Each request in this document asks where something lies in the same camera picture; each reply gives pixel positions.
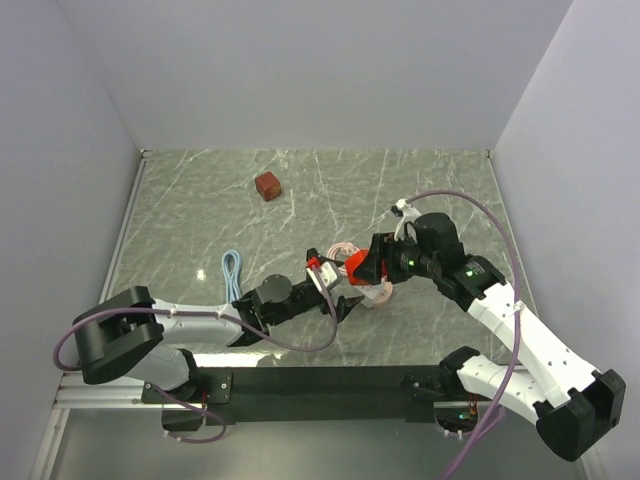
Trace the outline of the red cube socket adapter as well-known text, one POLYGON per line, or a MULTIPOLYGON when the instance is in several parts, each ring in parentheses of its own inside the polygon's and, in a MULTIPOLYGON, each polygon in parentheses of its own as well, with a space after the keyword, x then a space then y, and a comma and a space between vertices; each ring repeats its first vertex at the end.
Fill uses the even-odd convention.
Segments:
POLYGON ((344 262, 352 286, 379 285, 387 276, 385 261, 367 249, 358 250, 344 262))

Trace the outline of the pink round power strip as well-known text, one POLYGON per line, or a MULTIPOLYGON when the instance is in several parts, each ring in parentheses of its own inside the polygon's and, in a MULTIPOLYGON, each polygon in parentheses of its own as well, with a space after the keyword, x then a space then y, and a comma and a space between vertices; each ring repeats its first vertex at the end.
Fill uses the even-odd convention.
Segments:
POLYGON ((378 285, 373 285, 370 289, 371 307, 381 307, 389 301, 392 293, 393 285, 388 281, 383 281, 378 285))

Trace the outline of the white square socket adapter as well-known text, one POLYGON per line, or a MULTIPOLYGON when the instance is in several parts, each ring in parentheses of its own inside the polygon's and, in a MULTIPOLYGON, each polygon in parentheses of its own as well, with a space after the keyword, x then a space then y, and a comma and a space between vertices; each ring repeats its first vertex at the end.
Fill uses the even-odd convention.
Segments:
POLYGON ((358 285, 356 289, 363 296, 361 304, 366 308, 373 308, 376 304, 376 298, 381 291, 380 285, 358 285))

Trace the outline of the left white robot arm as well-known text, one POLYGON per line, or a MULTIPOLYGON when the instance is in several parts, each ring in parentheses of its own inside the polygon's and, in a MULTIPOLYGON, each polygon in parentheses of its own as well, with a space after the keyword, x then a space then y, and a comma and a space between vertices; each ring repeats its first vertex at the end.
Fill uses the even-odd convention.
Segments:
POLYGON ((338 325, 364 297, 339 296, 340 261, 310 249, 304 279, 293 283, 281 274, 240 293, 234 280, 224 304, 198 306, 153 298, 145 286, 129 288, 88 310, 73 322, 79 354, 78 371, 88 385, 121 377, 158 387, 186 402, 208 388, 204 371, 188 345, 209 343, 223 348, 272 342, 271 328, 313 309, 338 325))

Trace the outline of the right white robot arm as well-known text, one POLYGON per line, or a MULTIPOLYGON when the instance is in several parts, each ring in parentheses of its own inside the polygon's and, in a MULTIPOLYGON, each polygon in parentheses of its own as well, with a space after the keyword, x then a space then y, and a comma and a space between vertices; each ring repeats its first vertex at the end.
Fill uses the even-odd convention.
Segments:
POLYGON ((565 345, 520 300, 486 258, 465 252, 444 213, 410 215, 395 231, 373 236, 369 249, 346 261, 352 285, 398 284, 428 278, 438 291, 487 327, 527 370, 508 375, 478 351, 446 357, 439 374, 444 395, 497 398, 531 422, 560 458, 579 459, 620 420, 626 384, 613 369, 599 371, 565 345))

